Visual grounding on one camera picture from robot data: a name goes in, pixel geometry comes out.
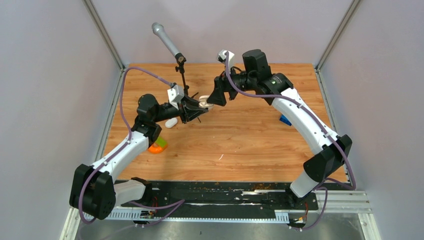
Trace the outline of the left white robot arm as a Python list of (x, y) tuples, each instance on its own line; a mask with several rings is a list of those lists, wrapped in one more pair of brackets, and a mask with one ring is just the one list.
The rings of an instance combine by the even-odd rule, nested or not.
[(124, 203), (135, 201), (142, 207), (152, 203), (153, 193), (146, 180), (134, 177), (116, 183), (117, 177), (158, 139), (162, 130), (158, 122), (179, 117), (187, 123), (211, 108), (207, 96), (196, 100), (171, 92), (168, 97), (168, 102), (159, 104), (154, 95), (142, 95), (134, 125), (122, 142), (93, 164), (81, 164), (76, 168), (69, 197), (71, 207), (81, 214), (103, 220), (113, 208)]

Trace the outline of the small beige charging case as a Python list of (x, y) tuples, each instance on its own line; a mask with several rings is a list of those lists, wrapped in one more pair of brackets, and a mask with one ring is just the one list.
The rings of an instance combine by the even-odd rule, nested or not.
[(200, 96), (199, 99), (198, 99), (198, 101), (199, 101), (198, 106), (200, 108), (204, 108), (204, 109), (206, 109), (206, 108), (207, 109), (211, 109), (214, 106), (214, 104), (207, 102), (207, 100), (208, 100), (209, 97), (210, 97), (210, 95), (202, 95), (202, 96)]

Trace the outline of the white earbud charging case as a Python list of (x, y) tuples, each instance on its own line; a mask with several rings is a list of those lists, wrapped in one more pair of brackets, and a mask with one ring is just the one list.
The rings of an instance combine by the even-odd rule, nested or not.
[(167, 129), (171, 129), (174, 126), (176, 126), (177, 124), (178, 124), (178, 119), (176, 117), (173, 117), (173, 118), (167, 120), (164, 125)]

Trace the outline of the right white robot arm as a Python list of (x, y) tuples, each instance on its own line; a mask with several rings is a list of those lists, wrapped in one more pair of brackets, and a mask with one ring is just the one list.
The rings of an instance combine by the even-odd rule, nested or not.
[(237, 94), (264, 99), (295, 127), (308, 144), (313, 157), (303, 164), (303, 172), (289, 186), (286, 204), (298, 209), (306, 195), (321, 185), (329, 175), (347, 163), (352, 139), (328, 127), (308, 107), (293, 83), (283, 73), (273, 73), (266, 54), (253, 49), (242, 55), (244, 70), (234, 69), (234, 54), (221, 50), (217, 60), (225, 65), (224, 73), (214, 79), (214, 89), (206, 102), (224, 107)]

